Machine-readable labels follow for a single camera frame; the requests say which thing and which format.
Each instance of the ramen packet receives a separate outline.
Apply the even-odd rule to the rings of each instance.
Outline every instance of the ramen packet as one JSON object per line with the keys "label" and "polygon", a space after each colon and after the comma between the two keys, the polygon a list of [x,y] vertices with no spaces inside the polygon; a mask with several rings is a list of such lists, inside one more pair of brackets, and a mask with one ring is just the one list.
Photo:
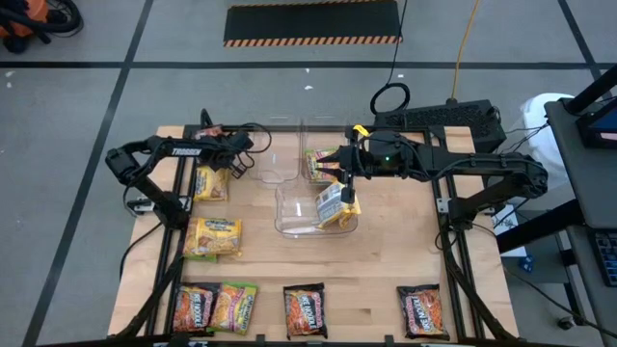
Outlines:
{"label": "ramen packet", "polygon": [[328,338],[324,314],[324,283],[292,285],[282,289],[287,339],[296,335]]}
{"label": "ramen packet", "polygon": [[208,330],[246,334],[256,294],[255,284],[223,282]]}
{"label": "ramen packet", "polygon": [[222,218],[191,218],[184,240],[184,256],[211,260],[216,254],[240,255],[242,221]]}
{"label": "ramen packet", "polygon": [[206,127],[205,129],[200,129],[196,131],[193,134],[193,138],[195,140],[199,140],[205,136],[218,136],[221,134],[223,134],[223,126],[219,124],[219,125],[212,125],[212,126]]}
{"label": "ramen packet", "polygon": [[345,228],[353,216],[362,213],[358,197],[354,199],[354,203],[346,203],[340,200],[340,192],[343,187],[342,183],[334,182],[323,192],[319,193],[315,199],[317,215],[319,216],[318,227],[323,228],[338,220],[338,225],[341,228]]}
{"label": "ramen packet", "polygon": [[438,284],[398,286],[396,291],[403,309],[408,338],[450,339],[443,326],[442,301]]}
{"label": "ramen packet", "polygon": [[336,152],[337,147],[325,149],[305,149],[307,157],[308,178],[312,182],[330,183],[336,178],[328,173],[317,171],[317,168],[338,169],[338,163],[317,163],[317,159]]}
{"label": "ramen packet", "polygon": [[228,199],[229,170],[212,170],[208,166],[197,167],[194,201],[220,201]]}
{"label": "ramen packet", "polygon": [[182,284],[175,299],[174,332],[205,334],[220,288],[220,283]]}

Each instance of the yellow noodle package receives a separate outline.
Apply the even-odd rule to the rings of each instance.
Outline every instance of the yellow noodle package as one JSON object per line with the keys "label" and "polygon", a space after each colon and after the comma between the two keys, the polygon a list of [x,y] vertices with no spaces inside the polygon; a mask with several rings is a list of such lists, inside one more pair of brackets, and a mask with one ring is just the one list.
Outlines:
{"label": "yellow noodle package", "polygon": [[362,213],[358,197],[354,199],[354,203],[345,203],[340,200],[340,192],[343,187],[342,183],[334,182],[319,193],[317,199],[315,199],[317,215],[319,216],[318,227],[325,227],[336,220],[338,220],[340,227],[347,227],[347,223],[354,215]]}
{"label": "yellow noodle package", "polygon": [[210,167],[197,168],[195,182],[195,201],[213,201],[228,199],[229,170],[219,169],[216,172]]}
{"label": "yellow noodle package", "polygon": [[242,221],[191,218],[184,241],[184,256],[205,258],[216,254],[240,255]]}
{"label": "yellow noodle package", "polygon": [[311,181],[329,183],[335,181],[336,178],[328,173],[322,173],[318,171],[318,168],[326,169],[338,169],[338,163],[317,163],[317,160],[327,157],[328,155],[336,152],[338,148],[325,148],[325,149],[305,149],[305,156],[307,157],[308,175]]}

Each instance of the gray floor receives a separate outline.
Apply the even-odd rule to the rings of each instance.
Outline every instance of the gray floor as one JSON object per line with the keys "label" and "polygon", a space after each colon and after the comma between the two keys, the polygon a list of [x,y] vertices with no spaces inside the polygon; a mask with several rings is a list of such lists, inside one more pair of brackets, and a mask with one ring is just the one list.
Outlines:
{"label": "gray floor", "polygon": [[[195,123],[202,107],[225,123],[267,121],[282,115],[372,120],[368,100],[386,81],[384,68],[132,68],[124,85],[117,83],[119,68],[39,68],[36,64],[17,68],[8,63],[68,62],[71,67],[71,62],[123,62],[149,1],[78,0],[86,27],[77,36],[52,38],[49,45],[33,40],[20,56],[0,47],[0,196],[5,202],[0,209],[0,339],[5,346],[22,344],[106,114],[113,116],[113,122],[105,149],[145,138],[159,125]],[[224,49],[227,7],[246,2],[154,0],[134,61],[391,59],[390,45]],[[410,0],[398,60],[454,62],[472,3]],[[595,61],[602,68],[616,63],[613,17],[617,3],[567,3]],[[593,80],[557,0],[483,1],[464,61],[516,63],[504,68],[466,67],[460,74],[459,100],[490,99],[500,108],[504,127],[516,120],[519,106],[528,98],[545,92],[578,93]],[[557,65],[539,69],[535,63]],[[397,69],[394,79],[410,86],[415,107],[443,103],[452,75],[450,68],[407,68]],[[117,109],[108,109],[115,87],[122,89],[120,102]],[[395,106],[399,96],[384,95],[378,109]],[[122,188],[100,159],[95,158],[99,165],[38,344],[106,335],[132,220],[121,207]],[[569,337],[558,339],[569,335],[554,331],[558,312],[525,294],[524,287],[511,285],[510,289],[523,337],[572,342]],[[548,341],[548,336],[560,337]]]}

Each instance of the keyboard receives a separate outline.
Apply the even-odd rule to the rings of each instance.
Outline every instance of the keyboard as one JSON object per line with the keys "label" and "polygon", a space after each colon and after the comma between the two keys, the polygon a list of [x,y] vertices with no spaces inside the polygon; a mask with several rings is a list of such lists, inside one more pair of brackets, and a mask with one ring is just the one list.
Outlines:
{"label": "keyboard", "polygon": [[596,231],[590,238],[604,283],[617,286],[617,231]]}
{"label": "keyboard", "polygon": [[475,151],[490,153],[505,141],[501,119],[489,100],[459,102],[380,113],[375,126],[391,126],[398,131],[430,125],[468,126]]}

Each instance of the yellow cable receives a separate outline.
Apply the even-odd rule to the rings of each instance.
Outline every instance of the yellow cable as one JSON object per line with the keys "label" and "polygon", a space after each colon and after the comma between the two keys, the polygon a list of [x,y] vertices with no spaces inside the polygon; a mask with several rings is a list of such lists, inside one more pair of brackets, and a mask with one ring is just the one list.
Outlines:
{"label": "yellow cable", "polygon": [[456,58],[456,67],[454,68],[454,85],[452,86],[452,98],[456,95],[456,83],[459,80],[459,65],[461,64],[461,58],[463,57],[463,48],[467,43],[467,38],[469,37],[469,31],[471,30],[471,24],[473,24],[473,19],[475,18],[475,13],[478,9],[478,5],[480,4],[480,0],[475,0],[475,4],[473,4],[473,11],[471,11],[471,17],[469,18],[469,23],[467,23],[467,30],[465,31],[465,35],[463,36],[463,41],[461,42],[461,46],[459,47],[459,55]]}

